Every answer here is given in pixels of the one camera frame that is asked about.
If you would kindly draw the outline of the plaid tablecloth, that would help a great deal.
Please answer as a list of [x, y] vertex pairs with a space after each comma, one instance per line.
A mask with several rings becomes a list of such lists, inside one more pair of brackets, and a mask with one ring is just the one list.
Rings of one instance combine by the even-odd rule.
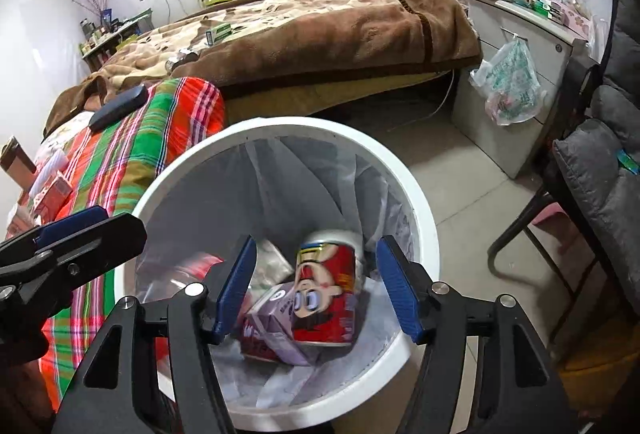
[[[111, 215], [134, 211], [172, 161], [223, 128], [224, 100], [213, 83], [183, 77], [154, 84], [142, 108], [100, 133], [82, 130], [64, 145], [63, 175], [72, 192], [54, 219], [92, 206]], [[114, 305], [108, 272], [75, 290], [70, 307], [46, 321], [49, 350], [39, 369], [54, 409]]]

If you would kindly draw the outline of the strawberry milk carton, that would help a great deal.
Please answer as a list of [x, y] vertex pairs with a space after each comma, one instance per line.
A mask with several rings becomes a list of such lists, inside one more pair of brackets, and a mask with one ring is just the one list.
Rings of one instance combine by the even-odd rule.
[[52, 173], [42, 190], [36, 194], [32, 209], [34, 216], [43, 223], [53, 221], [72, 191], [72, 185], [61, 171]]

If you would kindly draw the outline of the brown pink lidded mug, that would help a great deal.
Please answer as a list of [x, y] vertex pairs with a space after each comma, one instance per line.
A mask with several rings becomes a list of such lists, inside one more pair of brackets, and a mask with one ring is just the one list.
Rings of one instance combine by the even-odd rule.
[[1, 169], [23, 191], [29, 191], [36, 180], [37, 168], [25, 153], [20, 142], [12, 136], [1, 150]]

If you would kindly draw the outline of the hanging plastic bag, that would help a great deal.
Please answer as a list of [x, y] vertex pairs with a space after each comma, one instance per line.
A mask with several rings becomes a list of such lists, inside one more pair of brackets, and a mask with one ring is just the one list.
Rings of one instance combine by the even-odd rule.
[[519, 36], [473, 69], [470, 83], [483, 98], [485, 113], [499, 127], [536, 117], [547, 94], [538, 80], [528, 45]]

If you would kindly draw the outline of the brown blanket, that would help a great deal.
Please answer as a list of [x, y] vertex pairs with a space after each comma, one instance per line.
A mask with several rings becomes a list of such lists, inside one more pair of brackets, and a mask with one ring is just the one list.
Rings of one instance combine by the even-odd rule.
[[[205, 30], [232, 35], [208, 46]], [[200, 53], [165, 69], [179, 50]], [[233, 0], [155, 28], [117, 51], [55, 100], [44, 134], [143, 81], [198, 77], [227, 98], [257, 96], [267, 109], [309, 84], [440, 74], [476, 65], [480, 40], [458, 0]]]

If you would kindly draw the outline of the grey cushioned chair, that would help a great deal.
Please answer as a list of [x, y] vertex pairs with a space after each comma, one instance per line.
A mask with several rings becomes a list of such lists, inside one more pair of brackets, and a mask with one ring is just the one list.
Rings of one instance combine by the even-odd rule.
[[608, 278], [639, 310], [639, 0], [613, 0], [599, 64], [575, 57], [563, 79], [564, 128], [536, 151], [541, 185], [490, 245], [487, 263], [518, 234], [547, 251], [529, 226], [556, 203]]

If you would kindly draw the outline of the small green box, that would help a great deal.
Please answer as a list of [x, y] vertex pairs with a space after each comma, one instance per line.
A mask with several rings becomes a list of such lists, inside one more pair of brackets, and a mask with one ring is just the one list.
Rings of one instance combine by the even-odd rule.
[[219, 24], [205, 30], [205, 39], [208, 46], [214, 46], [231, 35], [232, 27], [229, 23]]

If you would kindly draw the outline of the red soda can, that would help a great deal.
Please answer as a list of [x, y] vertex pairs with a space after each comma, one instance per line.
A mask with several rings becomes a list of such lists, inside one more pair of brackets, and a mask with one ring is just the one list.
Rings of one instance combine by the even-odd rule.
[[344, 229], [310, 234], [296, 255], [292, 335], [300, 344], [352, 344], [362, 288], [362, 237]]

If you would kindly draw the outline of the dark blue glasses case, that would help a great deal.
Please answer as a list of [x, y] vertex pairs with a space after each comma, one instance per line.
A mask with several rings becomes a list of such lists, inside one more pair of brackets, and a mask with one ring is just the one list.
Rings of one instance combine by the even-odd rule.
[[126, 118], [148, 102], [149, 91], [143, 84], [120, 93], [96, 111], [89, 120], [92, 133], [98, 133]]

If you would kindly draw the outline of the purple milk carton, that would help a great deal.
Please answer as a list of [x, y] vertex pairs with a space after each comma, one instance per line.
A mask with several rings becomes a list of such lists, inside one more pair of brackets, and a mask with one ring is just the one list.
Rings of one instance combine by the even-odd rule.
[[263, 362], [310, 367], [319, 351], [293, 339], [292, 283], [272, 287], [247, 312], [240, 331], [241, 353]]

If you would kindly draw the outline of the beige paper bag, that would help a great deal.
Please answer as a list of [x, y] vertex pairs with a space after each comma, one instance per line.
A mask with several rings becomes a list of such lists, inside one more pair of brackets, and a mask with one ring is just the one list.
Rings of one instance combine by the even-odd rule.
[[281, 284], [294, 273], [292, 264], [284, 257], [276, 245], [267, 239], [256, 243], [256, 265], [250, 278], [250, 290], [265, 291]]

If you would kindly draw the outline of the cluttered shelf desk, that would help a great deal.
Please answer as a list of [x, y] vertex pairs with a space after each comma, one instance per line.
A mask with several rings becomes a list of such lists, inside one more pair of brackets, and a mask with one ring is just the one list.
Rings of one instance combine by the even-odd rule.
[[126, 44], [136, 40], [153, 28], [152, 10], [148, 9], [126, 20], [115, 30], [103, 34], [100, 38], [92, 37], [93, 42], [89, 42], [88, 46], [81, 50], [81, 58], [89, 67], [90, 72], [96, 72]]

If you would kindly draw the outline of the white foam fruit net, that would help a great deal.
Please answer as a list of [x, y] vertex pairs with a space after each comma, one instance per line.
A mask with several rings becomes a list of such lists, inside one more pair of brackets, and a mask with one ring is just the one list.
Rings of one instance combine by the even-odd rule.
[[32, 184], [32, 188], [29, 190], [29, 197], [35, 198], [40, 191], [42, 191], [44, 185], [47, 184], [47, 180], [51, 175], [55, 175], [58, 172], [64, 172], [68, 166], [68, 158], [66, 157], [62, 149], [55, 149], [51, 155], [43, 162], [41, 169], [38, 171], [35, 182]]

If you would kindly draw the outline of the white trash bin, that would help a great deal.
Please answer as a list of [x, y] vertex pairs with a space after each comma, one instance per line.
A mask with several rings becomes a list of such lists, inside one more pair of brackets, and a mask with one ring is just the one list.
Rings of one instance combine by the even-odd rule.
[[175, 160], [134, 208], [148, 241], [116, 269], [114, 291], [143, 302], [195, 283], [215, 260], [257, 243], [248, 301], [281, 294], [311, 235], [337, 229], [362, 258], [352, 345], [318, 350], [305, 367], [259, 362], [238, 340], [213, 349], [233, 424], [240, 430], [308, 428], [348, 414], [392, 381], [412, 353], [375, 263], [384, 236], [431, 275], [439, 273], [432, 210], [409, 169], [384, 145], [347, 125], [256, 118], [204, 139]]

